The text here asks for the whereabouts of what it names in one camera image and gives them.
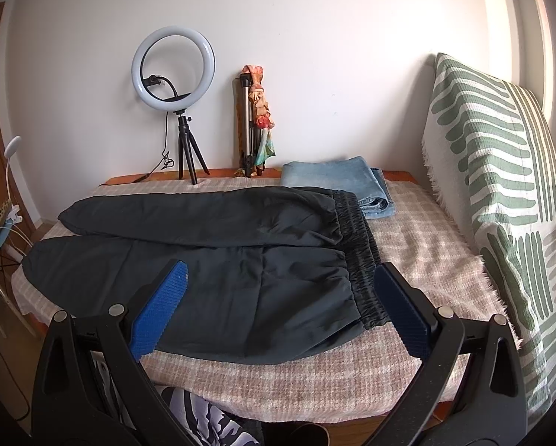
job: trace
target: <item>elastic waistband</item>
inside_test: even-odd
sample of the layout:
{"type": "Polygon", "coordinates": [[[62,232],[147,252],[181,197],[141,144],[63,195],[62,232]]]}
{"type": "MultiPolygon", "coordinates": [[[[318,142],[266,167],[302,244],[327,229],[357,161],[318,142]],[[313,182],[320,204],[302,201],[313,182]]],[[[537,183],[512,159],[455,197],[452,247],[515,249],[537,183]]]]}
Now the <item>elastic waistband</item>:
{"type": "Polygon", "coordinates": [[[347,191],[333,191],[342,241],[336,246],[346,256],[352,295],[365,329],[390,321],[373,285],[375,266],[381,263],[379,250],[356,196],[347,191]]]}

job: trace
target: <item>checkered blanket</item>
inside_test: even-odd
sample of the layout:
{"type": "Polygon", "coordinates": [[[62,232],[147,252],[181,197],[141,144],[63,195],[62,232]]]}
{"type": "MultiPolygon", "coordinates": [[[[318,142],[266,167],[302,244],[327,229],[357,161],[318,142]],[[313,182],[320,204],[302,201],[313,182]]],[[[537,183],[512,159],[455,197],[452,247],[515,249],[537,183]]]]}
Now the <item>checkered blanket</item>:
{"type": "MultiPolygon", "coordinates": [[[[154,181],[100,186],[93,195],[196,193],[277,185],[256,178],[154,181]]],[[[435,306],[449,305],[460,316],[488,320],[504,307],[491,288],[480,257],[473,254],[433,198],[410,182],[387,182],[396,214],[368,220],[381,258],[422,289],[435,306]]],[[[46,235],[71,235],[57,223],[46,235]]],[[[22,313],[50,323],[57,306],[26,280],[22,268],[12,277],[22,313]]],[[[441,400],[453,399],[465,357],[458,360],[441,400]]],[[[392,409],[418,370],[393,325],[367,330],[337,348],[278,365],[244,365],[192,359],[154,351],[142,357],[152,381],[187,389],[243,417],[263,421],[339,422],[376,416],[392,409]]]]}

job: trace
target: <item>blue rubber pad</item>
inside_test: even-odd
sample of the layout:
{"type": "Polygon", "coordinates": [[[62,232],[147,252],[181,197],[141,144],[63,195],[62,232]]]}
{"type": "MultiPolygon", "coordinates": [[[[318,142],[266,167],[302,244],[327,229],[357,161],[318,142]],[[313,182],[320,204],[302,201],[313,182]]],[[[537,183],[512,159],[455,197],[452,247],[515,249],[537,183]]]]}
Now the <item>blue rubber pad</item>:
{"type": "Polygon", "coordinates": [[[426,360],[431,355],[430,327],[398,279],[382,264],[375,268],[373,285],[408,353],[426,360]]]}
{"type": "Polygon", "coordinates": [[[187,265],[177,262],[134,320],[129,349],[136,360],[152,352],[158,344],[187,290],[188,278],[187,265]]]}

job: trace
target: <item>pant leg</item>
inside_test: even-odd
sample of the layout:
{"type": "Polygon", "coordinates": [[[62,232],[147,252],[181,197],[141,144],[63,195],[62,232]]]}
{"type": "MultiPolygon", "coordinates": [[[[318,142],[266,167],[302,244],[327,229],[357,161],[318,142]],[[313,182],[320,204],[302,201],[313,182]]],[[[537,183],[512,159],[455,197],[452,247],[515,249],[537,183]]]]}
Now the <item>pant leg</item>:
{"type": "Polygon", "coordinates": [[[332,248],[193,248],[108,238],[43,240],[26,278],[76,317],[127,304],[170,259],[189,284],[157,349],[198,359],[281,363],[327,350],[363,330],[345,255],[332,248]]]}
{"type": "Polygon", "coordinates": [[[78,235],[201,247],[332,246],[341,240],[330,191],[278,186],[215,193],[94,196],[59,220],[78,235]]]}

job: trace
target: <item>zebra print fabric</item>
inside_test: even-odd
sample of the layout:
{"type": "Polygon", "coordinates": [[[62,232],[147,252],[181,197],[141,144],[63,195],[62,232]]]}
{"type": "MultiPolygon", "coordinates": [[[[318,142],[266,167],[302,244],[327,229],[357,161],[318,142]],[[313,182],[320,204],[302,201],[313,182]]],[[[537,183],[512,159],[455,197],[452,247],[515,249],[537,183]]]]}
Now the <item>zebra print fabric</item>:
{"type": "MultiPolygon", "coordinates": [[[[109,413],[125,426],[134,428],[100,354],[94,354],[94,365],[102,378],[109,413]]],[[[185,431],[201,446],[259,446],[243,427],[215,405],[198,395],[178,387],[155,386],[170,412],[185,431]]]]}

